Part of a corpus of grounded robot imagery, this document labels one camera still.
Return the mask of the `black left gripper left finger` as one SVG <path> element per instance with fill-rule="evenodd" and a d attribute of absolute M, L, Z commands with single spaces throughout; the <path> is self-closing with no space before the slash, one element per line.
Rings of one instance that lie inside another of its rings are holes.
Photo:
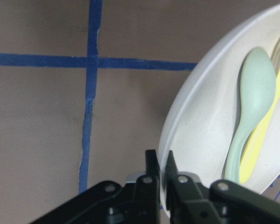
<path fill-rule="evenodd" d="M 122 187 L 100 182 L 33 221 L 35 224 L 158 224 L 160 176 L 155 150 L 145 151 L 145 172 L 131 174 Z"/>

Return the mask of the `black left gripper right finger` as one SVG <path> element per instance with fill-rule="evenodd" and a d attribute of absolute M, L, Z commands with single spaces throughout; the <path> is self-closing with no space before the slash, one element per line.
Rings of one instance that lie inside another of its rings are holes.
<path fill-rule="evenodd" d="M 179 172 L 173 152 L 165 166 L 165 202 L 172 224 L 280 224 L 280 204 L 228 180 L 209 188 Z"/>

